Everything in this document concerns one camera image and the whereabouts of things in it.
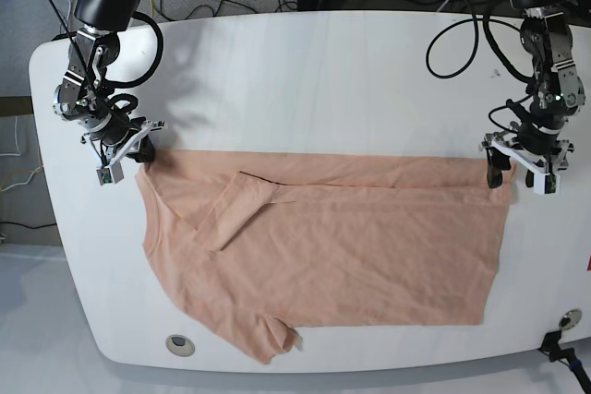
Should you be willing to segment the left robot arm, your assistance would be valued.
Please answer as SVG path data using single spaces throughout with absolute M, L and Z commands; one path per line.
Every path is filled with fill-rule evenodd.
M 532 58 L 530 75 L 515 68 L 491 32 L 492 13 L 504 2 L 523 15 L 518 31 L 523 48 Z M 467 10 L 474 37 L 484 37 L 509 74 L 525 84 L 524 98 L 508 100 L 501 106 L 514 114 L 515 122 L 499 125 L 480 144 L 487 155 L 488 187 L 500 187 L 504 173 L 517 162 L 526 170 L 528 188 L 539 195 L 556 194 L 559 173 L 567 169 L 567 156 L 573 152 L 573 144 L 559 135 L 586 103 L 585 87 L 573 60 L 573 35 L 566 14 L 573 12 L 588 19 L 590 0 L 491 0 L 480 16 L 472 6 Z

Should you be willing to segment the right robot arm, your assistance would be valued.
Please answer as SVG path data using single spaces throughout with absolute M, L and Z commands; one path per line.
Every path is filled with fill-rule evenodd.
M 132 114 L 139 101 L 130 90 L 150 79 L 163 58 L 163 33 L 151 17 L 138 11 L 139 1 L 77 1 L 74 16 L 81 27 L 68 37 L 67 70 L 54 95 L 54 113 L 84 129 L 80 142 L 93 151 L 96 173 L 103 185 L 122 179 L 124 158 L 152 162 L 155 148 L 149 134 L 163 129 L 161 121 Z M 112 80 L 107 77 L 107 68 L 119 56 L 119 35 L 132 20 L 142 21 L 152 29 L 156 52 L 141 76 Z

